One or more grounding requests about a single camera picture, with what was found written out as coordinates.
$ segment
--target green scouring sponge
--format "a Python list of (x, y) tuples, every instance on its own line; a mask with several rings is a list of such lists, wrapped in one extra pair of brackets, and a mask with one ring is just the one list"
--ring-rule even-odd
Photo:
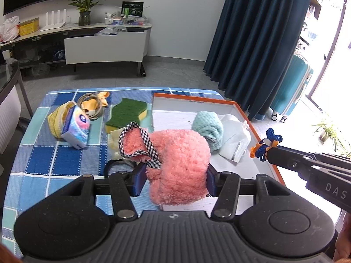
[(146, 117), (147, 103), (128, 98), (122, 98), (122, 101), (114, 106), (111, 111), (111, 118), (106, 122), (106, 132), (124, 128), (130, 122), (137, 122)]

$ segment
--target white drawer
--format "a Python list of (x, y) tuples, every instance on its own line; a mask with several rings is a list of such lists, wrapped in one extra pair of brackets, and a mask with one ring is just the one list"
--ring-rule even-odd
[(64, 40), (66, 64), (143, 61), (146, 32), (122, 31), (111, 36), (83, 36)]

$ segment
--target cardboard box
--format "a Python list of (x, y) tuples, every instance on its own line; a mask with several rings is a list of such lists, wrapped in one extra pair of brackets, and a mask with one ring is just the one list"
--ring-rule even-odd
[(121, 16), (143, 16), (144, 2), (122, 2)]
[(39, 30), (39, 18), (20, 23), (20, 36), (28, 35)]

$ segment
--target pink fluffy bag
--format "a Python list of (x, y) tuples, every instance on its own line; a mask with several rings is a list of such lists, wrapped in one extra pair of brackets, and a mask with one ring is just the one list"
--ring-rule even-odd
[[(188, 204), (206, 196), (206, 171), (210, 162), (210, 148), (206, 139), (193, 130), (162, 130), (149, 134), (157, 151), (160, 169), (147, 167), (150, 198), (155, 204)], [(120, 138), (121, 154), (131, 155), (147, 151), (138, 127)], [(131, 158), (147, 162), (149, 155)]]

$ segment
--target orange toy part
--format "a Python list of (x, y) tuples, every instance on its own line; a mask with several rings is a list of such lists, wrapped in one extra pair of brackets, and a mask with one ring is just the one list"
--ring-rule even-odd
[(256, 143), (255, 147), (251, 147), (250, 149), (250, 157), (251, 158), (255, 158), (255, 153), (257, 151), (257, 149), (259, 149), (261, 147), (262, 144)]

